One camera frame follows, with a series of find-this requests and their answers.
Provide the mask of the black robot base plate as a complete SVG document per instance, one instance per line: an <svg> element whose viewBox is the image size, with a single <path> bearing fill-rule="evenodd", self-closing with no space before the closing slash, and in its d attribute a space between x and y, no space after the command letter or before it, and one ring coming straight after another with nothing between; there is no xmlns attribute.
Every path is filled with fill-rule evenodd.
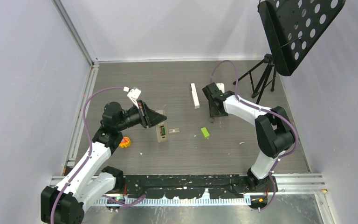
<svg viewBox="0 0 358 224"><path fill-rule="evenodd" d="M126 175L108 193L123 193L133 199L142 195L147 199L199 199L205 193L210 199L234 199L246 193L265 195L267 190L277 190L268 177L253 185L245 175Z"/></svg>

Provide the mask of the black perforated music stand tray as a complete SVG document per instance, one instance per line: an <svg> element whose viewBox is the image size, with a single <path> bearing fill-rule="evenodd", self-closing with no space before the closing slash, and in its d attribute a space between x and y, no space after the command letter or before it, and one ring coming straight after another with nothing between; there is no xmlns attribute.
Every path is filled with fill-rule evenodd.
<svg viewBox="0 0 358 224"><path fill-rule="evenodd" d="M262 0L257 11L274 64L291 76L337 17L344 0Z"/></svg>

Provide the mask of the orange yellow round toy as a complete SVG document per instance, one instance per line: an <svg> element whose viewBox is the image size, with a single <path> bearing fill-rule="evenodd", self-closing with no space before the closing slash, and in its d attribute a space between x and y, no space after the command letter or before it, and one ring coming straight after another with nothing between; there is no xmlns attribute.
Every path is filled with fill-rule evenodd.
<svg viewBox="0 0 358 224"><path fill-rule="evenodd" d="M129 137L123 137L120 144L119 144L119 147L120 148L127 148L131 145L131 140Z"/></svg>

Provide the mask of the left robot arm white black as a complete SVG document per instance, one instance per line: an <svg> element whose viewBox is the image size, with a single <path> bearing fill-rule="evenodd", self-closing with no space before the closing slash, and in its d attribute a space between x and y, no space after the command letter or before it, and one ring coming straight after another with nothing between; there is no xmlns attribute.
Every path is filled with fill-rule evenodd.
<svg viewBox="0 0 358 224"><path fill-rule="evenodd" d="M87 210L105 193L121 192L122 170L107 166L94 180L93 175L119 147L123 130L135 125L151 128L166 120L165 115L150 109L142 100L128 110L118 102L107 103L86 153L58 184L42 191L41 220L47 224L80 224Z"/></svg>

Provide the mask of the green rectangular block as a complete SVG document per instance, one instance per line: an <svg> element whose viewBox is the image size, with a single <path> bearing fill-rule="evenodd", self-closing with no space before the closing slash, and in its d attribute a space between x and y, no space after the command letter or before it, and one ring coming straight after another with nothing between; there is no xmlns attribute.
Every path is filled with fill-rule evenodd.
<svg viewBox="0 0 358 224"><path fill-rule="evenodd" d="M206 127L201 128L201 132L202 132L204 138L208 139L210 137L210 133Z"/></svg>

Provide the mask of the black tripod stand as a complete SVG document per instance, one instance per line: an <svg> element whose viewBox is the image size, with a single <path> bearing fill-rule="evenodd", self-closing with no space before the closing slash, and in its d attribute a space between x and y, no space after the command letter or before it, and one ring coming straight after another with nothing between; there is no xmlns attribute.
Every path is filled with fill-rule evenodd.
<svg viewBox="0 0 358 224"><path fill-rule="evenodd" d="M259 82L257 83L257 85L254 85L253 82L253 77L252 77L252 72L257 69L258 67L260 67L262 64L266 64L266 68L261 76L261 78L259 79ZM251 81L251 87L252 87L252 95L251 98L256 98L256 104L259 104L262 95L264 93L265 88L272 84L271 86L271 92L275 91L275 80L276 80L276 67L275 67L275 62L274 62L274 58L271 54L266 54L264 56L264 58L258 63L256 64L253 68L251 68L249 71L247 71L245 74L243 74L241 77L238 78L237 81L233 82L233 85L237 85L243 78L245 78L246 76L249 76L250 81Z"/></svg>

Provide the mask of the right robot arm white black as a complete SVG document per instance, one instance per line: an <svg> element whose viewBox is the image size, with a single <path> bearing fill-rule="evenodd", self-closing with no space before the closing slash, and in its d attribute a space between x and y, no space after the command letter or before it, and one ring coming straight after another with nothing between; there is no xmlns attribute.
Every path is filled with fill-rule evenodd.
<svg viewBox="0 0 358 224"><path fill-rule="evenodd" d="M255 127L260 152L247 172L246 181L252 191L260 191L274 165L298 139L286 111L280 106L269 108L252 103L233 91L223 92L216 83L208 84L202 91L211 118L234 115Z"/></svg>

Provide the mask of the slim white remote control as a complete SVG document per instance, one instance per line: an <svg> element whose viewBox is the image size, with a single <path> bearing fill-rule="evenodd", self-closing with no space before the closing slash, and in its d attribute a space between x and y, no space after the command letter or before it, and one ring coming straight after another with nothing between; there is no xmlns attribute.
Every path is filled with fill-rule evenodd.
<svg viewBox="0 0 358 224"><path fill-rule="evenodd" d="M191 88L191 95L192 95L192 99L193 99L193 103L194 103L194 108L199 109L200 103L199 103L199 98L198 98L198 94L196 91L195 83L190 83L190 88Z"/></svg>

